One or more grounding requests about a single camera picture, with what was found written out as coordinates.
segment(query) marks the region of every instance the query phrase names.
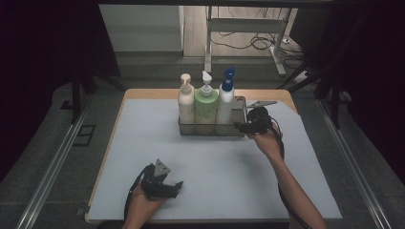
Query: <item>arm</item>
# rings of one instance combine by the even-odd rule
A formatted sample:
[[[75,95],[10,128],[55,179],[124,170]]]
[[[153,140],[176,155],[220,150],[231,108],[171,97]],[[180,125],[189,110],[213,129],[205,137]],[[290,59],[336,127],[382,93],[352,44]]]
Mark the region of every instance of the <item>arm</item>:
[[[153,216],[165,200],[165,198],[150,200],[140,188],[140,185],[138,185],[132,195],[127,219],[125,220],[122,229],[140,229],[141,226]]]
[[[288,204],[296,214],[305,221],[311,228],[328,228],[319,211],[313,205],[301,185],[297,182],[280,153],[280,147],[272,132],[264,135],[248,135],[255,140],[258,148],[265,154],[271,163],[274,173],[279,181],[280,188],[286,197]],[[302,226],[290,216],[294,228]]]

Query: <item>hand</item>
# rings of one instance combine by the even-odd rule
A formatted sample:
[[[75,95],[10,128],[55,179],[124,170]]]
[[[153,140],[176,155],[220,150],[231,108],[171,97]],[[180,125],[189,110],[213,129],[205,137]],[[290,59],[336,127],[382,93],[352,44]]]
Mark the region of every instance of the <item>hand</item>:
[[[280,136],[283,136],[283,133],[280,132],[280,129],[274,124],[274,122],[273,128],[280,134]],[[247,137],[256,142],[257,147],[267,156],[268,159],[282,159],[280,146],[272,131],[268,131],[263,135],[248,134]]]
[[[139,229],[165,201],[166,198],[149,199],[138,185],[132,194],[127,220],[122,229]]]

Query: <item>white bottle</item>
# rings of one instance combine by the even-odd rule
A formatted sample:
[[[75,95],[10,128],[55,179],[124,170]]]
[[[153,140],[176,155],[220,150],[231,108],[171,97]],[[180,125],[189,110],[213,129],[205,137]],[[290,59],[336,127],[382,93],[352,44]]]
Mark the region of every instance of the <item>white bottle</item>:
[[[232,78],[235,75],[235,69],[227,69],[224,73],[225,80],[220,86],[220,98],[218,101],[217,124],[231,124],[230,117],[232,113],[232,99],[234,96],[234,87]]]
[[[187,73],[181,75],[179,89],[179,123],[194,124],[194,87],[190,84],[191,76]],[[193,125],[182,125],[182,134],[191,134]]]

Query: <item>white pump bottle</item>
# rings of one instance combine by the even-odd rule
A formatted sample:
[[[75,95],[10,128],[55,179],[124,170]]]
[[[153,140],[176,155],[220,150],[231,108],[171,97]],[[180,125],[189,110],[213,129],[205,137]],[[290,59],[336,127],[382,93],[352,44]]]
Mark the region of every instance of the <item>white pump bottle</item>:
[[[179,119],[180,124],[194,124],[194,87],[190,84],[191,76],[181,75],[179,89]]]

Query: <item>metal frame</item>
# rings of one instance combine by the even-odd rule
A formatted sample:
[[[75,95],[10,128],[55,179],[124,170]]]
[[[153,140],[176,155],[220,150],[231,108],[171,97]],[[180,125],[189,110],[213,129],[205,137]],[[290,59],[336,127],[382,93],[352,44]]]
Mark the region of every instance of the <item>metal frame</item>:
[[[277,67],[280,76],[286,76],[283,62],[280,60],[278,52],[281,42],[286,32],[291,8],[288,9],[283,20],[279,19],[258,19],[258,18],[212,18],[212,6],[208,7],[206,18],[206,45],[204,70],[211,73],[211,32],[228,31],[228,32],[261,32],[261,33],[278,33],[276,44],[270,47],[271,57]]]
[[[97,0],[111,5],[219,6],[257,8],[360,7],[368,0]]]
[[[372,215],[375,225],[379,229],[391,229],[391,225],[388,222],[388,219],[385,215],[381,204],[379,203],[375,193],[373,192],[372,188],[370,187],[367,180],[364,178],[363,173],[361,172],[360,167],[358,166],[351,149],[349,148],[345,138],[343,137],[340,130],[336,129],[330,120],[330,111],[329,108],[324,100],[318,100],[318,105],[320,106],[325,121],[327,123],[328,128],[334,138],[334,141],[337,143],[340,153],[344,158],[346,165],[348,166],[349,172],[352,175],[354,183],[356,184],[360,195],[363,197],[364,202],[366,203],[367,207],[369,208],[370,214]]]
[[[45,175],[41,178],[41,181],[36,187],[30,202],[27,204],[27,207],[24,210],[20,220],[18,220],[18,224],[15,228],[33,228],[33,225],[35,224],[35,221],[45,204],[45,200],[53,187],[54,181],[56,180],[56,177],[63,166],[65,158],[74,143],[75,136],[77,135],[80,126],[89,111],[92,98],[92,95],[88,95],[83,98],[84,105],[82,113],[78,117],[77,122],[72,124],[69,128],[68,133],[65,135],[63,142],[60,144],[60,147],[48,166]]]

